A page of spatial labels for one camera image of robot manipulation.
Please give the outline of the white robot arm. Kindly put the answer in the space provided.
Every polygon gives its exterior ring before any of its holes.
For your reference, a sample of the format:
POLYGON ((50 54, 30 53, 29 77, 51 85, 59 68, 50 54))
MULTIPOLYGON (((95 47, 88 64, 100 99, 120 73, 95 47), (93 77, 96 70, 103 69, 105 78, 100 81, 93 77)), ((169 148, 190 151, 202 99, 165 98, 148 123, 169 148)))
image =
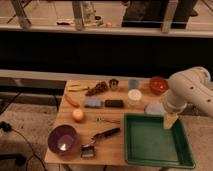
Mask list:
POLYGON ((188 103, 213 118, 213 91, 208 88, 210 81, 211 75, 204 67, 192 67, 169 77, 169 89, 162 97, 165 129, 174 125, 188 103))

